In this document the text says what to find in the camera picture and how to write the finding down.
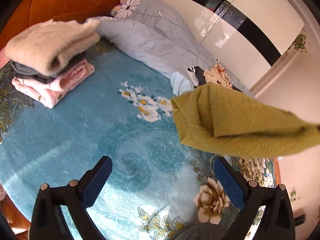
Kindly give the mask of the cream red floral garment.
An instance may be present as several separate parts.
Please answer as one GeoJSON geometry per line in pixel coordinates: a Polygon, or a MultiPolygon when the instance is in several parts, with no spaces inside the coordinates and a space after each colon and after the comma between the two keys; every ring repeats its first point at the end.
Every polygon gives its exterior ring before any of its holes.
{"type": "Polygon", "coordinates": [[[210,70],[205,70],[203,76],[206,83],[212,82],[225,88],[233,88],[226,70],[219,63],[216,63],[210,70]]]}

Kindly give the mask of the wall power socket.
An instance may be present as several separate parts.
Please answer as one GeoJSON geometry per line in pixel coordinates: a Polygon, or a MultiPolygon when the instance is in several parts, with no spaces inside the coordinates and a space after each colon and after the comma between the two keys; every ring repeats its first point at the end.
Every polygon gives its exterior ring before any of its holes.
{"type": "Polygon", "coordinates": [[[297,193],[297,187],[296,186],[291,188],[289,196],[290,196],[290,202],[295,202],[297,200],[300,200],[300,197],[298,196],[298,193],[297,193]]]}

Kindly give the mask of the pink folded garment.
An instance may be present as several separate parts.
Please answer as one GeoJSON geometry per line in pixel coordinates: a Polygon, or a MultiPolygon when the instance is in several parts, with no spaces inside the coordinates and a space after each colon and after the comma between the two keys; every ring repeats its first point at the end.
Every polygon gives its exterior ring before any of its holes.
{"type": "Polygon", "coordinates": [[[94,66],[83,59],[69,70],[61,73],[51,83],[43,84],[35,79],[17,77],[14,77],[11,83],[17,91],[52,109],[68,92],[76,88],[94,71],[94,66]]]}

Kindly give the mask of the dark grey folded garment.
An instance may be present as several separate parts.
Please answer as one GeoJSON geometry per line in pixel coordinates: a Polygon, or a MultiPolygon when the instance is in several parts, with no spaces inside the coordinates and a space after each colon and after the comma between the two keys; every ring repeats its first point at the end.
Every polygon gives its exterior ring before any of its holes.
{"type": "Polygon", "coordinates": [[[70,59],[69,63],[65,68],[63,68],[63,70],[59,70],[57,73],[50,74],[49,76],[45,76],[39,73],[38,71],[34,70],[33,68],[20,64],[18,62],[9,61],[9,63],[11,64],[14,70],[14,77],[18,79],[27,79],[27,80],[34,79],[36,81],[39,81],[42,84],[49,84],[52,81],[54,81],[61,73],[69,70],[71,67],[81,62],[85,58],[86,54],[87,54],[87,51],[84,51],[78,55],[75,55],[70,59]]]}

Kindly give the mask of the green hanging plant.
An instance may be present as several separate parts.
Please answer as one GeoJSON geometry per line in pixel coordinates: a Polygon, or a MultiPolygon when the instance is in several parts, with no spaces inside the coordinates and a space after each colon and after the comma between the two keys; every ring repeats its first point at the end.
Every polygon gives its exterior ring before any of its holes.
{"type": "Polygon", "coordinates": [[[292,42],[291,46],[294,47],[295,50],[307,53],[306,50],[306,35],[299,34],[296,39],[292,42]]]}

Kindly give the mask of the black white garment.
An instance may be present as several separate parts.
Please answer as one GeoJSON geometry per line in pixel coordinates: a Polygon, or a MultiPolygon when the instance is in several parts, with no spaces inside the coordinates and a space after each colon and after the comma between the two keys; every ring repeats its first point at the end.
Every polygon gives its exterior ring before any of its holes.
{"type": "Polygon", "coordinates": [[[195,88],[206,84],[204,70],[199,66],[189,67],[186,69],[186,72],[195,88]]]}

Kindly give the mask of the beige fuzzy folded sweater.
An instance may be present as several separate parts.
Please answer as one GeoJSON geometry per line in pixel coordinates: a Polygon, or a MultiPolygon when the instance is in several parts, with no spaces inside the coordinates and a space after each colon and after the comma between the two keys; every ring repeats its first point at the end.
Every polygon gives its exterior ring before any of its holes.
{"type": "Polygon", "coordinates": [[[48,20],[35,24],[9,40],[5,55],[12,61],[33,68],[44,76],[61,72],[76,55],[100,40],[99,20],[48,20]]]}

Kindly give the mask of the light blue crumpled shirt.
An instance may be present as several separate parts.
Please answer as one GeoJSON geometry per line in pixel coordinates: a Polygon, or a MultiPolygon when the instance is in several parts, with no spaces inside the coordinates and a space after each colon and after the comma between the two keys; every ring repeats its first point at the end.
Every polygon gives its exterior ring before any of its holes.
{"type": "Polygon", "coordinates": [[[174,72],[171,75],[170,84],[175,96],[185,94],[194,90],[193,84],[181,73],[174,72]]]}

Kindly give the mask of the teal floral bed blanket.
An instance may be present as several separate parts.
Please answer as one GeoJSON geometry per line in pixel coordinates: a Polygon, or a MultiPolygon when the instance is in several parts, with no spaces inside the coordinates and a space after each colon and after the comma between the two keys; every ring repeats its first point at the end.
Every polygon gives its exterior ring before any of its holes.
{"type": "Polygon", "coordinates": [[[106,239],[174,239],[197,222],[193,199],[215,157],[180,144],[170,111],[143,118],[133,98],[172,97],[170,82],[114,46],[86,59],[95,71],[54,108],[18,92],[11,65],[1,69],[1,183],[30,218],[42,184],[79,179],[102,156],[113,161],[87,211],[106,239]]]}

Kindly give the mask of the grey floral duvet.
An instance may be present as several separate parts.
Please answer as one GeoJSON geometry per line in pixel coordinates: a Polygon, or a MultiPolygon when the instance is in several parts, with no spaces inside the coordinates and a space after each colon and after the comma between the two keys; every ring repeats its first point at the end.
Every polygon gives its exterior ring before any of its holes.
{"type": "Polygon", "coordinates": [[[96,17],[97,33],[169,80],[179,72],[191,82],[187,68],[210,70],[221,64],[195,39],[180,14],[161,0],[123,0],[118,8],[113,17],[96,17]]]}

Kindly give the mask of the white black glossy wardrobe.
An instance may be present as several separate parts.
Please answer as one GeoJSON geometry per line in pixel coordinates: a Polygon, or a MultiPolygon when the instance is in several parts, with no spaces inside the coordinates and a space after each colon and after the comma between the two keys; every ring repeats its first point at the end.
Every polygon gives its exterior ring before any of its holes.
{"type": "Polygon", "coordinates": [[[304,27],[288,0],[161,0],[248,88],[271,70],[304,27]]]}

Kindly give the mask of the mustard yellow knit sweater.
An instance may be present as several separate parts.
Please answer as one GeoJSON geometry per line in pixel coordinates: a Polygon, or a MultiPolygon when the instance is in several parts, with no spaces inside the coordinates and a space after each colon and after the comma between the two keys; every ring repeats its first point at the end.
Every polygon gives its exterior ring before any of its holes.
{"type": "Polygon", "coordinates": [[[241,158],[275,158],[319,145],[319,125],[207,83],[171,100],[180,143],[241,158]]]}

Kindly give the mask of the orange wooden headboard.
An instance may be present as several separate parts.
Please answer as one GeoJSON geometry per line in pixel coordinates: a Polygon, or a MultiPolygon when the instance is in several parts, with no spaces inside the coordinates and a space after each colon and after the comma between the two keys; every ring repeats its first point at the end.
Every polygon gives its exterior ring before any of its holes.
{"type": "Polygon", "coordinates": [[[22,0],[1,31],[1,48],[23,30],[37,23],[84,22],[89,17],[108,16],[120,0],[22,0]]]}

